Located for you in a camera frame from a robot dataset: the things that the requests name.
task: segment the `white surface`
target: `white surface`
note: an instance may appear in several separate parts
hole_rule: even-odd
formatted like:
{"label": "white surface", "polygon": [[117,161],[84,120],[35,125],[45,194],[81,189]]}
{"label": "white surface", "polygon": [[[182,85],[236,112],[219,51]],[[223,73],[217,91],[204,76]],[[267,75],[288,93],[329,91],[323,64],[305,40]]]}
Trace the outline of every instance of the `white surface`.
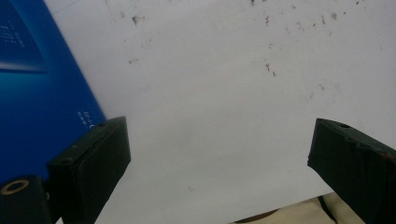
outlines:
{"label": "white surface", "polygon": [[97,223],[229,223],[328,193],[306,166],[317,117],[396,147],[396,1],[47,3],[129,123]]}

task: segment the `blue panel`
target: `blue panel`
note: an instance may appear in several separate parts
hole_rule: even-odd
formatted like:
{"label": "blue panel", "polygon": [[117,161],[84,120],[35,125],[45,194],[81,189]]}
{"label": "blue panel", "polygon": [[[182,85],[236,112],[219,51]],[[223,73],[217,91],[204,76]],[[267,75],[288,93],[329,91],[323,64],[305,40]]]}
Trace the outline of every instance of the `blue panel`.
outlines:
{"label": "blue panel", "polygon": [[46,162],[105,116],[44,2],[0,6],[0,182],[47,178]]}

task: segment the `metal hole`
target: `metal hole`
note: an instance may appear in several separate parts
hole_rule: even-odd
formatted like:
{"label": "metal hole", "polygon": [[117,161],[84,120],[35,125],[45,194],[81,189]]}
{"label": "metal hole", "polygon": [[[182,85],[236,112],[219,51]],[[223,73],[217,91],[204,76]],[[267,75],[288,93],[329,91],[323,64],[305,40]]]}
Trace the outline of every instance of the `metal hole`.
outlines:
{"label": "metal hole", "polygon": [[340,124],[340,127],[341,128],[350,128],[348,125],[346,125],[346,124]]}
{"label": "metal hole", "polygon": [[10,195],[17,192],[20,192],[29,185],[29,181],[25,179],[15,180],[11,183],[8,183],[1,189],[1,194],[3,195]]}
{"label": "metal hole", "polygon": [[71,157],[66,157],[61,160],[61,163],[64,165],[71,164],[72,162],[73,162],[73,158],[71,158]]}

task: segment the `screw hole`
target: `screw hole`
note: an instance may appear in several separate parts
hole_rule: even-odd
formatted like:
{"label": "screw hole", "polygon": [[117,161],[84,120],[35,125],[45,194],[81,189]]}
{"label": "screw hole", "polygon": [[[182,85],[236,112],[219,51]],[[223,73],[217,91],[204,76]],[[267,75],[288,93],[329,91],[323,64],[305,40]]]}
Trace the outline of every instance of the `screw hole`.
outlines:
{"label": "screw hole", "polygon": [[369,147],[368,145],[363,144],[363,143],[358,143],[358,148],[361,148],[361,149],[370,149],[370,147]]}
{"label": "screw hole", "polygon": [[350,128],[348,125],[346,125],[346,124],[340,124],[340,127],[341,128]]}
{"label": "screw hole", "polygon": [[64,164],[64,165],[71,164],[72,162],[73,162],[73,158],[71,158],[71,157],[63,158],[61,160],[61,163]]}

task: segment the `black mount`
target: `black mount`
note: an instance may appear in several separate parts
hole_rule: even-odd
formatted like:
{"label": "black mount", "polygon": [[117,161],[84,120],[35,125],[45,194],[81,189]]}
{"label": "black mount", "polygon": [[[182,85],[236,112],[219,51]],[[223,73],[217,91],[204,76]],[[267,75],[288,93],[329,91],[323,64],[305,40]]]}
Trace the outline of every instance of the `black mount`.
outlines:
{"label": "black mount", "polygon": [[109,119],[49,161],[45,182],[24,175],[0,185],[0,223],[94,223],[130,161],[125,117]]}
{"label": "black mount", "polygon": [[396,151],[358,130],[317,119],[308,166],[369,224],[396,222]]}

